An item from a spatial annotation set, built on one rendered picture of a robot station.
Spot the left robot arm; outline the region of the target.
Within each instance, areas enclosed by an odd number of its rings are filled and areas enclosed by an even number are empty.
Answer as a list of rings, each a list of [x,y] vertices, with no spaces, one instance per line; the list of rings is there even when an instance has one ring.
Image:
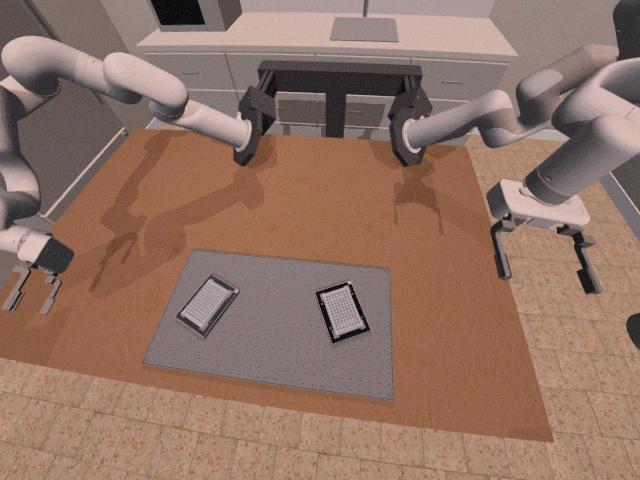
[[[640,104],[638,15],[640,0],[620,0],[613,11],[618,47],[582,46],[524,78],[516,87],[519,117],[507,93],[492,90],[433,116],[407,120],[406,149],[415,154],[474,127],[487,147],[499,148],[552,125],[570,139],[525,183],[539,200],[564,203],[640,154],[640,108],[631,104]]]

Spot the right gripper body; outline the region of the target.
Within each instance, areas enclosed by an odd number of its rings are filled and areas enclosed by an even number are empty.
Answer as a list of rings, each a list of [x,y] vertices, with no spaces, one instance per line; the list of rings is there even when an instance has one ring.
[[[50,232],[30,234],[18,251],[18,258],[40,266],[42,270],[57,274],[65,272],[75,253],[52,236]]]

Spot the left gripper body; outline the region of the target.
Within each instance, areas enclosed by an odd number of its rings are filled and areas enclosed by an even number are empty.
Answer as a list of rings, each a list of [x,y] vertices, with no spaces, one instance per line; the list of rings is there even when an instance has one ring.
[[[526,177],[525,177],[526,178]],[[501,179],[486,194],[493,217],[502,219],[507,213],[526,216],[522,224],[557,230],[563,224],[582,227],[590,216],[578,195],[560,205],[551,205],[536,198],[522,182]],[[558,224],[556,224],[558,223]],[[559,224],[561,223],[561,224]],[[555,225],[554,225],[555,224]]]

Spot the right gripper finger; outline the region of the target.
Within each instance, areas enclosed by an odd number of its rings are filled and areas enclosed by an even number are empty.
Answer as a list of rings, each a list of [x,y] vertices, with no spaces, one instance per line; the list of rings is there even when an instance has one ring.
[[[43,271],[43,273],[48,275],[46,280],[45,280],[45,282],[49,283],[49,284],[54,284],[54,288],[53,288],[52,292],[50,293],[49,297],[46,299],[45,303],[43,304],[43,306],[42,306],[42,308],[41,308],[41,310],[39,312],[41,314],[48,314],[50,309],[51,309],[51,307],[52,307],[52,305],[54,304],[54,302],[56,300],[56,299],[54,299],[54,297],[57,294],[57,292],[58,292],[58,290],[59,290],[59,288],[60,288],[60,286],[62,284],[62,281],[58,280],[58,279],[55,279],[55,277],[58,276],[57,273],[54,273],[52,271],[47,271],[47,270]]]
[[[8,296],[5,303],[1,307],[2,310],[8,310],[8,311],[16,310],[18,304],[20,303],[21,299],[25,294],[25,292],[21,292],[20,290],[22,289],[23,285],[25,284],[26,280],[31,274],[31,270],[29,269],[30,267],[34,269],[39,268],[37,265],[33,264],[32,262],[24,260],[20,263],[20,266],[15,265],[14,268],[12,269],[12,272],[21,274],[21,277],[19,278],[18,282],[14,286],[10,295]]]

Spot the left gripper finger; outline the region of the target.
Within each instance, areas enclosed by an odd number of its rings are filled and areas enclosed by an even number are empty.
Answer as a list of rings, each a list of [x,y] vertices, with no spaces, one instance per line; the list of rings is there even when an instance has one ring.
[[[575,242],[574,249],[583,269],[577,271],[585,294],[602,293],[602,287],[587,256],[586,249],[596,244],[593,236],[584,235],[584,229],[579,226],[566,225],[557,227],[557,234],[571,236]]]
[[[516,229],[516,226],[518,227],[519,225],[521,225],[527,220],[528,218],[526,216],[508,213],[507,217],[506,216],[502,217],[501,220],[496,222],[491,227],[490,233],[491,233],[491,237],[492,237],[492,241],[493,241],[493,245],[496,253],[494,255],[494,259],[495,259],[495,263],[498,271],[498,276],[500,279],[504,281],[512,278],[513,274],[511,271],[508,256],[506,253],[504,253],[503,245],[500,238],[500,233],[502,231],[511,233]]]

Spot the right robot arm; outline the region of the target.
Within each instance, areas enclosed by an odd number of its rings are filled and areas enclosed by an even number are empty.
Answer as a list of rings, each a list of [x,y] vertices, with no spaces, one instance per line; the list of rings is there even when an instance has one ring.
[[[178,78],[127,53],[111,53],[103,62],[49,38],[24,36],[10,41],[1,58],[10,74],[0,82],[0,172],[7,186],[7,192],[0,192],[2,251],[18,254],[31,233],[46,232],[14,223],[41,208],[39,181],[21,153],[17,121],[60,93],[58,77],[126,104],[137,104],[145,96],[160,121],[232,145],[239,153],[250,140],[251,122],[243,121],[240,112],[234,119],[189,100]]]

